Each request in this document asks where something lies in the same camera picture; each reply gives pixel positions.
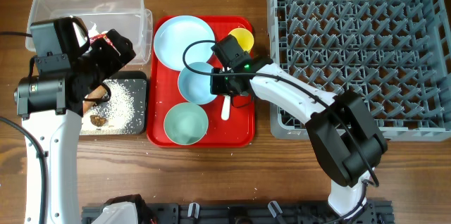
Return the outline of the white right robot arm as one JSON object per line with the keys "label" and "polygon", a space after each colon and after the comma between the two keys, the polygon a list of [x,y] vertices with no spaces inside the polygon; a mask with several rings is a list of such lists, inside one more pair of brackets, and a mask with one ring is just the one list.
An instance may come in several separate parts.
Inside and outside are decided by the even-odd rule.
{"label": "white right robot arm", "polygon": [[331,179],[328,205],[349,221],[366,203],[366,188],[377,187],[374,173],[388,143],[360,95],[334,94],[286,73],[270,59],[252,58],[228,35],[211,48],[222,68],[213,69],[211,92],[268,101],[306,128],[316,159]]}

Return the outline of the light blue bowl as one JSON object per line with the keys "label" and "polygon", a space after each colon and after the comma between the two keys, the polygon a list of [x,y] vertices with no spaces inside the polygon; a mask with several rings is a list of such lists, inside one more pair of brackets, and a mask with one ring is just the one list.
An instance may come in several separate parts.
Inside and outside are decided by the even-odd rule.
{"label": "light blue bowl", "polygon": [[211,93],[211,77],[194,73],[187,68],[180,71],[178,89],[185,100],[197,105],[211,103],[216,98]]}

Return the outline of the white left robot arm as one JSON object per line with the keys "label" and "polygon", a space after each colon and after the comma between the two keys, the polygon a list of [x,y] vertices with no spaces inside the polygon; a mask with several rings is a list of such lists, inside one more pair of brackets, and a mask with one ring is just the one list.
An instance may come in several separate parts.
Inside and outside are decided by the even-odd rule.
{"label": "white left robot arm", "polygon": [[30,60],[37,75],[15,92],[27,143],[26,223],[80,223],[77,151],[85,97],[135,57],[116,30],[79,45],[74,30],[34,33],[44,53]]}

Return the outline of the light green bowl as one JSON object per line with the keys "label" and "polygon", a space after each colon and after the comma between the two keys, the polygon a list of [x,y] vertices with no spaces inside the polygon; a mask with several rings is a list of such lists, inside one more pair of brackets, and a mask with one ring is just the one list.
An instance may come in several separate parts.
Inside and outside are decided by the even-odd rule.
{"label": "light green bowl", "polygon": [[209,118],[201,106],[190,102],[180,103],[168,111],[163,128],[170,141],[189,146],[198,143],[206,135]]}

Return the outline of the dark brown food lump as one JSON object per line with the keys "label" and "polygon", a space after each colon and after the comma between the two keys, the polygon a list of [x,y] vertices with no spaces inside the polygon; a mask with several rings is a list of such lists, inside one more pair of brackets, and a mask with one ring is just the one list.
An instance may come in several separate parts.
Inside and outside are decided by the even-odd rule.
{"label": "dark brown food lump", "polygon": [[107,122],[106,118],[103,118],[103,117],[98,116],[98,115],[91,115],[89,118],[90,118],[91,124],[93,124],[96,127],[102,127]]}

